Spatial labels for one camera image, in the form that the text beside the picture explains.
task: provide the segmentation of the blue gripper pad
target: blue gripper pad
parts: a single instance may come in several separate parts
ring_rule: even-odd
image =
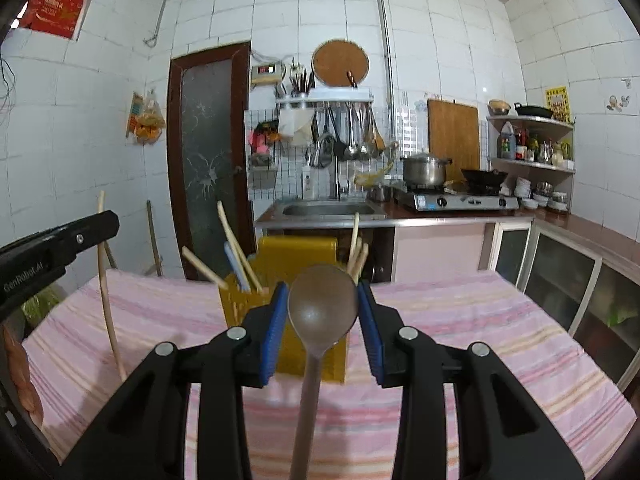
[[[282,333],[284,332],[284,325],[287,322],[288,297],[289,288],[285,283],[281,283],[271,298],[271,305],[274,307],[273,315],[271,316],[269,327],[260,346],[261,359],[258,377],[263,385],[269,382],[269,379],[271,379],[276,371]]]
[[[376,378],[376,382],[382,386],[385,375],[382,339],[378,332],[378,327],[373,319],[372,305],[369,302],[364,285],[358,284],[358,318],[360,319],[360,327],[362,329],[362,337],[364,345],[367,349],[367,358],[369,359],[369,368],[371,375]]]

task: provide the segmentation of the stainless steel sink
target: stainless steel sink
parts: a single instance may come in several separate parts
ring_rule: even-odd
[[[309,220],[348,220],[356,213],[360,219],[382,220],[384,210],[373,202],[353,200],[296,200],[276,205],[274,216],[280,218],[305,218]]]

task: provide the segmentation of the pink striped tablecloth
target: pink striped tablecloth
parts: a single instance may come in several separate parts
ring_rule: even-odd
[[[225,329],[218,290],[205,283],[141,278],[108,271],[116,332],[127,370],[163,340],[179,347],[209,341]],[[492,346],[544,409],[594,476],[636,420],[615,385],[566,332],[493,272],[437,282],[373,287],[405,323],[437,342]],[[73,293],[27,339],[33,383],[44,405],[44,432],[63,458],[118,387],[104,327],[98,280]],[[275,376],[263,390],[244,390],[244,412],[256,479],[287,478],[301,380]],[[185,478],[196,478],[198,388],[189,408]],[[370,376],[360,327],[350,335],[346,384],[323,383],[310,479],[388,479],[398,434],[399,389]],[[458,477],[454,401],[447,393],[449,479]]]

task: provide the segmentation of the hanging plastic bag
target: hanging plastic bag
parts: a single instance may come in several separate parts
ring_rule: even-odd
[[[135,134],[140,142],[155,142],[166,127],[156,92],[150,90],[145,99],[142,113],[138,116]]]

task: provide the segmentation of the gas stove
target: gas stove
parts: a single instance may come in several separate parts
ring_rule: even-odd
[[[394,187],[396,202],[414,211],[500,211],[519,207],[514,196],[448,193],[442,188],[408,190],[403,185]]]

